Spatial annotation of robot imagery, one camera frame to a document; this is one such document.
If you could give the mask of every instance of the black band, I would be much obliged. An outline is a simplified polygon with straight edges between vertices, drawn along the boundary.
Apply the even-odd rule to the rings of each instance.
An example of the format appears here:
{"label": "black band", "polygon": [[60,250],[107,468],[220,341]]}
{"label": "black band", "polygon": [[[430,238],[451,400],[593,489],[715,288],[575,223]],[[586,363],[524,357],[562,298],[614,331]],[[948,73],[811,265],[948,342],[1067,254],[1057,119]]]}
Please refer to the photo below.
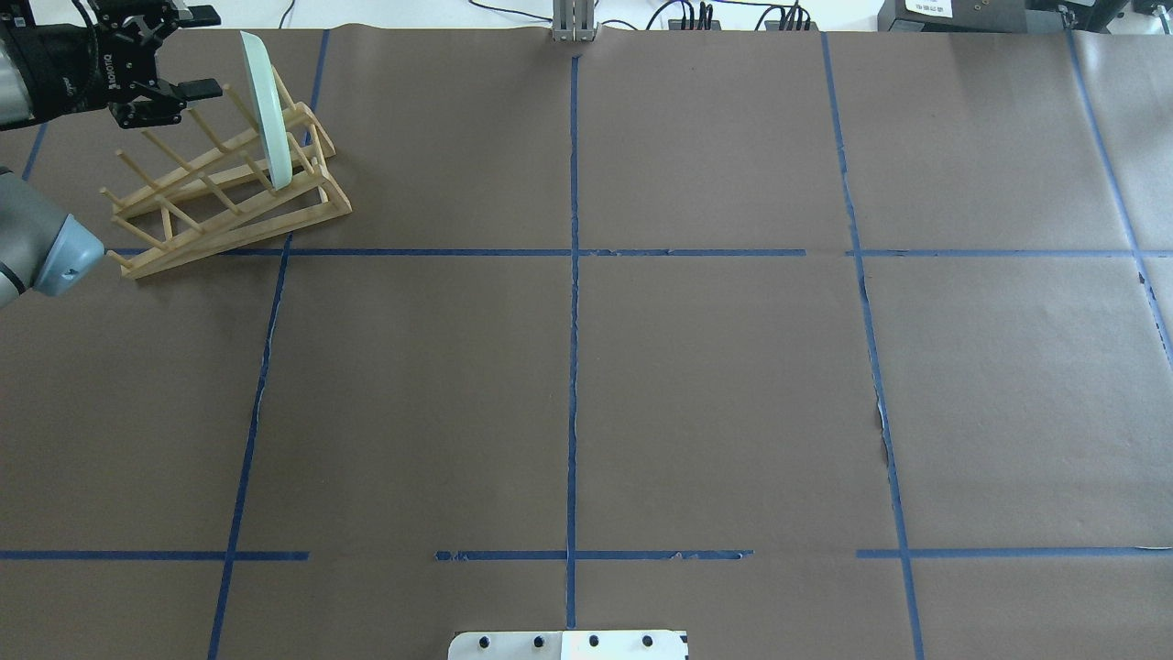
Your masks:
{"label": "black band", "polygon": [[20,277],[2,260],[0,260],[0,274],[4,274],[8,278],[8,281],[12,281],[12,285],[16,287],[18,293],[25,294],[25,291],[28,290],[28,287],[25,286],[25,283],[20,280]]}

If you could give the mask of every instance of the blue cap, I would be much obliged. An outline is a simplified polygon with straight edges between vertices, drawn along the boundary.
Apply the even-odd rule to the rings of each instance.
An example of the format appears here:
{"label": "blue cap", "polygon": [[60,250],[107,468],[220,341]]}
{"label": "blue cap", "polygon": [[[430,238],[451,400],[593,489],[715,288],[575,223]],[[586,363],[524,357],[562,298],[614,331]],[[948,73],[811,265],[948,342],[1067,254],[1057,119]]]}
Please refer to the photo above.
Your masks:
{"label": "blue cap", "polygon": [[103,253],[106,247],[97,236],[90,233],[74,216],[67,216],[33,287],[46,295],[59,295],[93,270]]}

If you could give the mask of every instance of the wooden frame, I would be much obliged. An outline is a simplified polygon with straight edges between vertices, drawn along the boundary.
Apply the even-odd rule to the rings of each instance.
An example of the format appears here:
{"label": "wooden frame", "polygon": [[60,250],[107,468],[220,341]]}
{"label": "wooden frame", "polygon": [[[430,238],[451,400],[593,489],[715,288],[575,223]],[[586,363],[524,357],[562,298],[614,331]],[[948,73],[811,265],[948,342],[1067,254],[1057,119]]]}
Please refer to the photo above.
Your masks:
{"label": "wooden frame", "polygon": [[[133,257],[123,257],[113,250],[107,252],[122,265],[123,275],[137,279],[351,212],[350,199],[326,168],[326,159],[337,152],[333,141],[313,110],[303,102],[294,102],[276,70],[273,74],[282,98],[285,136],[294,169],[293,181],[282,190],[276,190],[266,175],[269,163],[264,158],[253,158],[250,154],[260,143],[259,124],[239,94],[229,86],[224,86],[225,93],[249,123],[249,128],[238,135],[221,140],[197,110],[189,109],[188,115],[208,136],[212,148],[188,161],[149,129],[143,130],[147,140],[178,164],[178,168],[158,178],[151,177],[124,151],[116,151],[117,157],[145,185],[126,197],[117,197],[106,188],[100,192],[114,204],[111,222],[150,245]],[[293,136],[294,129],[307,130],[306,145],[298,143]],[[238,185],[257,182],[264,190],[248,199],[233,202],[225,192]],[[319,203],[258,220],[282,204],[314,189],[318,191]],[[224,210],[209,218],[194,218],[177,205],[208,195],[213,195],[224,205]],[[149,212],[160,213],[163,223],[162,239],[130,223],[130,218]],[[183,226],[176,226],[176,218]]]}

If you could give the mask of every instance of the black box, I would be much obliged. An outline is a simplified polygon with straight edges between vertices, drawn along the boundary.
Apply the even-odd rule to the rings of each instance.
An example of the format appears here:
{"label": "black box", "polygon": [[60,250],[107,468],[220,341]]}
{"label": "black box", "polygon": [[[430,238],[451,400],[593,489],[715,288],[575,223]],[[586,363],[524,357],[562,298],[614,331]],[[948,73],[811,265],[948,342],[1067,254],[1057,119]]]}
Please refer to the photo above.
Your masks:
{"label": "black box", "polygon": [[911,12],[917,0],[884,0],[876,15],[880,32],[1026,32],[1025,0],[949,0],[952,18]]}

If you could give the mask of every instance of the white label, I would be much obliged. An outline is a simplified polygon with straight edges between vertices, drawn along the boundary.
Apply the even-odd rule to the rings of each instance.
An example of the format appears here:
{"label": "white label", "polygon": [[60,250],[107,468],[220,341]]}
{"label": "white label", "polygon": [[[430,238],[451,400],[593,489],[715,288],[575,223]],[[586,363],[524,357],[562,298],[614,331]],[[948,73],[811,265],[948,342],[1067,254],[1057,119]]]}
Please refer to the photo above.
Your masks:
{"label": "white label", "polygon": [[952,0],[904,0],[904,8],[927,16],[952,18]]}

